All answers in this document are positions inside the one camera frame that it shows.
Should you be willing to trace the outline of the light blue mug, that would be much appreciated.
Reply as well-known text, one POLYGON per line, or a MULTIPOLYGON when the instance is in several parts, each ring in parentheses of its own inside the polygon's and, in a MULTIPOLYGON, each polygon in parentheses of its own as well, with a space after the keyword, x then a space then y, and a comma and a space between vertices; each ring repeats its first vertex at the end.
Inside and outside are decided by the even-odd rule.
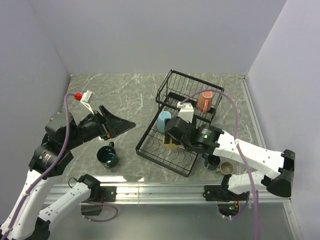
POLYGON ((171 118, 171 113, 169 111, 161 111, 156 120, 157 130, 161 133, 165 132, 165 121, 171 118))

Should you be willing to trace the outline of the dark blue glazed mug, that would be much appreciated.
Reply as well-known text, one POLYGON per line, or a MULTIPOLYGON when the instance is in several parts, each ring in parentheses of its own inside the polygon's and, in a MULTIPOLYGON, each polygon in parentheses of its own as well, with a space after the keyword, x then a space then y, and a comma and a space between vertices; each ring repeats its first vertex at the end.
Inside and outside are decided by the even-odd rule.
POLYGON ((215 169, 217 169, 221 163, 221 159, 218 156, 212 154, 208 155, 205 153, 203 153, 201 156, 204 159, 205 168, 210 171, 214 171, 215 169))

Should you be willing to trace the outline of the aluminium front rail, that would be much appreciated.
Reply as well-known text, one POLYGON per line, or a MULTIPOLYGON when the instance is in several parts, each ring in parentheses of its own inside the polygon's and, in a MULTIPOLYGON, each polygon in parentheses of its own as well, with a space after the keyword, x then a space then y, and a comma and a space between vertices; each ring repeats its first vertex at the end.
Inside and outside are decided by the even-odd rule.
MULTIPOLYGON (((204 187, 208 183, 104 183, 101 186, 116 186, 117 195, 114 204, 209 204, 203 197, 204 187)), ((49 192, 44 204, 53 204, 71 188, 67 184, 56 184, 49 192)), ((282 198, 267 191, 258 193, 260 204, 290 203, 290 198, 282 198)))

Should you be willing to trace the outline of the white aluminium side rail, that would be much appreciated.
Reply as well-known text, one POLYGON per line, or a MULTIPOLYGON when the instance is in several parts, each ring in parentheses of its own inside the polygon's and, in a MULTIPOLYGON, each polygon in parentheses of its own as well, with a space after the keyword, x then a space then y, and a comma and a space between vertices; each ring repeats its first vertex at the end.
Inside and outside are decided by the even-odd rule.
POLYGON ((254 183, 259 184, 264 177, 279 175, 277 157, 280 154, 266 148, 245 76, 238 75, 237 81, 237 92, 240 93, 236 100, 239 115, 237 142, 246 160, 246 172, 250 173, 254 183))

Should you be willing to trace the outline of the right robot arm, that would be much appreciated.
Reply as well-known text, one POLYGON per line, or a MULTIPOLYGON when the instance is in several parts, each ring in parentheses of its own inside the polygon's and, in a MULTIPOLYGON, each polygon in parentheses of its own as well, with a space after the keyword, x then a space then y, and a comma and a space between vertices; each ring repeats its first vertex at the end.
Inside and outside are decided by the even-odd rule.
POLYGON ((220 187, 224 199, 231 200, 249 189, 267 190, 282 198, 291 197, 296 158, 294 151, 265 149, 235 139, 210 124, 194 127, 180 117, 165 120, 164 132, 188 151, 227 158, 255 170, 242 175, 232 174, 227 183, 220 187))

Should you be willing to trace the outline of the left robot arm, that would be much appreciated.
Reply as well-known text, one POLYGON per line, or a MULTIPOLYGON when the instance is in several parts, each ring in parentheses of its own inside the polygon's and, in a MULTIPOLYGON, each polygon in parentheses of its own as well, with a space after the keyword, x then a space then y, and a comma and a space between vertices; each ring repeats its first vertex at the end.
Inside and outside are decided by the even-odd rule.
POLYGON ((41 145, 34 151, 24 187, 9 217, 0 226, 2 240, 46 240, 70 211, 84 201, 101 199, 100 181, 85 174, 61 198, 42 208, 52 187, 74 158, 71 150, 97 137, 115 138, 136 124, 103 105, 76 123, 70 112, 52 115, 41 145))

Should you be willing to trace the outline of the dark green mug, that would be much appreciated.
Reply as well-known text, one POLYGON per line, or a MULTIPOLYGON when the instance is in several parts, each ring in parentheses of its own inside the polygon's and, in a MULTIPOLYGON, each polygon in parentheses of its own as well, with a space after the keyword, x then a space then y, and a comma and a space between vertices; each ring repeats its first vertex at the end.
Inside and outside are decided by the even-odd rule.
POLYGON ((119 158, 115 149, 115 143, 111 141, 109 145, 101 147, 97 154, 97 160, 107 169, 114 168, 118 162, 119 158))

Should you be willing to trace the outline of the cream yellow mug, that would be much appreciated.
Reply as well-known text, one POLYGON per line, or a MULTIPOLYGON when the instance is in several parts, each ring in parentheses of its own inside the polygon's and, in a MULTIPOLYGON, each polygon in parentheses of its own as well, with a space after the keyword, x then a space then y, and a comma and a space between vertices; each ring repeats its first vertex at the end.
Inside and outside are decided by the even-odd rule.
POLYGON ((172 137, 169 135, 164 135, 162 142, 163 142, 164 146, 166 148, 168 148, 169 150, 174 150, 174 149, 178 148, 178 145, 173 142, 172 137))

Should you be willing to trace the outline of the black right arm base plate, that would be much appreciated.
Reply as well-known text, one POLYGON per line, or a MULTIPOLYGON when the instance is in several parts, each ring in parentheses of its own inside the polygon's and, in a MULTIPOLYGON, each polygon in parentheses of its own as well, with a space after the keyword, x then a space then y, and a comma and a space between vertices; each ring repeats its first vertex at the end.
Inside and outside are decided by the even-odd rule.
POLYGON ((248 199, 249 192, 236 194, 220 185, 205 185, 202 196, 207 202, 231 202, 235 200, 245 201, 248 199))

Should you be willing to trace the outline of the black wire dish rack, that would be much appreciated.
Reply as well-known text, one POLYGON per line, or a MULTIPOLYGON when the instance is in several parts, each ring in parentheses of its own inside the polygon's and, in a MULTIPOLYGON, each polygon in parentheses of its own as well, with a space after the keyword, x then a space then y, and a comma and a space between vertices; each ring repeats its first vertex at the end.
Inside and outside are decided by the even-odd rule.
POLYGON ((198 154, 184 148, 181 141, 190 137, 190 134, 200 126, 212 123, 223 92, 224 88, 221 86, 170 70, 155 97, 158 111, 138 142, 135 148, 136 153, 187 178, 198 154), (213 99, 210 109, 203 113, 197 109, 198 97, 194 93, 207 89, 214 90, 213 99), (177 119, 180 111, 177 104, 184 99, 188 99, 194 108, 190 123, 177 119))

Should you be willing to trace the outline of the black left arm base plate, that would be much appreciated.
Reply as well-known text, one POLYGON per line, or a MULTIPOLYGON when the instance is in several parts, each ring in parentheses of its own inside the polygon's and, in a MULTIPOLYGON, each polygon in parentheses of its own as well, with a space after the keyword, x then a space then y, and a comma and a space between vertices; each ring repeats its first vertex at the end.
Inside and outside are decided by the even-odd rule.
POLYGON ((101 201, 103 203, 112 203, 116 201, 117 187, 116 186, 100 186, 101 201))

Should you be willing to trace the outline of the grey-green ceramic mug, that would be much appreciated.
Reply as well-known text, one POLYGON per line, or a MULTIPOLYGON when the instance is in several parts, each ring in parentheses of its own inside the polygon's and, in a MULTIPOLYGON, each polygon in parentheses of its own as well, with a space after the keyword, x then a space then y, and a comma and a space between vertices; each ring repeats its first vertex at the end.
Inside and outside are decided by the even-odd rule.
POLYGON ((215 172, 222 175, 232 175, 234 170, 234 165, 231 162, 224 161, 215 169, 215 172))

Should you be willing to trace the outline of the black box under rail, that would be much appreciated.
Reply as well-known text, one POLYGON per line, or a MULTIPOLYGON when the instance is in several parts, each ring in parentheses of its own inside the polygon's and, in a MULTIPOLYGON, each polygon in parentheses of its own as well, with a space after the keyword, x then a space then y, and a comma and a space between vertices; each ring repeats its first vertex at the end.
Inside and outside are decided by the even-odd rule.
POLYGON ((84 216, 99 216, 102 213, 103 205, 101 204, 82 204, 80 207, 81 214, 84 216))

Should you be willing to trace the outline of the pink mug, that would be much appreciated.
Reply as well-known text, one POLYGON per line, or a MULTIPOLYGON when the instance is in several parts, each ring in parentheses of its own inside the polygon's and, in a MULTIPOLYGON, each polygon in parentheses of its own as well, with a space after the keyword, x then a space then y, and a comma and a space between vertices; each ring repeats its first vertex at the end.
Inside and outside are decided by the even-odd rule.
POLYGON ((211 106, 213 101, 213 93, 211 91, 204 91, 199 94, 196 107, 199 111, 201 111, 203 114, 207 113, 211 106))

